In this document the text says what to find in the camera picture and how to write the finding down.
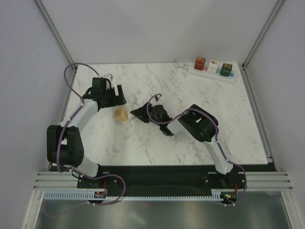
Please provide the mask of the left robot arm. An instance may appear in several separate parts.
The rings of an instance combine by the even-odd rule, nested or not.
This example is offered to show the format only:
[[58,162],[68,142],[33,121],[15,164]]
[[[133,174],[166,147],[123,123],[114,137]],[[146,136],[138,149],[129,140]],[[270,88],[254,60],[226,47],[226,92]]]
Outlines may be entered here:
[[112,80],[112,74],[94,77],[92,86],[81,96],[72,114],[60,124],[50,125],[47,129],[47,160],[55,163],[59,172],[63,172],[61,167],[66,167],[88,176],[88,182],[93,187],[101,187],[105,177],[98,172],[99,165],[85,156],[81,131],[101,109],[127,104],[122,86],[117,85],[116,94]]

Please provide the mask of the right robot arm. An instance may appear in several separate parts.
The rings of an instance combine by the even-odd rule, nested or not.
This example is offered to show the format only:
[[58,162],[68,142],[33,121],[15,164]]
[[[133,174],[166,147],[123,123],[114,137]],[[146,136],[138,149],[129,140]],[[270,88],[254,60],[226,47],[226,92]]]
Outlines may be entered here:
[[154,104],[147,102],[130,113],[144,123],[155,123],[165,136],[173,136],[186,130],[193,138],[205,145],[216,171],[220,174],[219,184],[228,188],[235,183],[235,176],[231,172],[234,166],[217,143],[218,121],[213,115],[193,104],[182,114],[171,118],[161,102]]

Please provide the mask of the beige cube plug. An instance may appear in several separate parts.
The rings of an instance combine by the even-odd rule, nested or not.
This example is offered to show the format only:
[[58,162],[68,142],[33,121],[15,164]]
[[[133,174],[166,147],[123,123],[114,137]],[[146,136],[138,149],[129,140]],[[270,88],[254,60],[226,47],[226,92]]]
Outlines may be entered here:
[[129,115],[125,108],[116,109],[114,112],[114,116],[115,119],[120,123],[124,123],[129,120]]

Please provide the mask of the white cube socket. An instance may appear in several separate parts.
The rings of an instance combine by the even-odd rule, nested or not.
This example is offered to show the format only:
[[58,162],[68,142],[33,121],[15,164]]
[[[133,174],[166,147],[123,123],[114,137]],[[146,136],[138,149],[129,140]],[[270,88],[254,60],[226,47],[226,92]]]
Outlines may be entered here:
[[129,120],[127,122],[123,123],[123,124],[126,124],[126,123],[128,123],[129,121],[131,121],[135,117],[134,115],[130,114],[130,111],[138,109],[139,106],[136,105],[136,104],[133,104],[133,103],[126,103],[124,105],[120,105],[119,108],[125,108],[126,111],[128,112]]

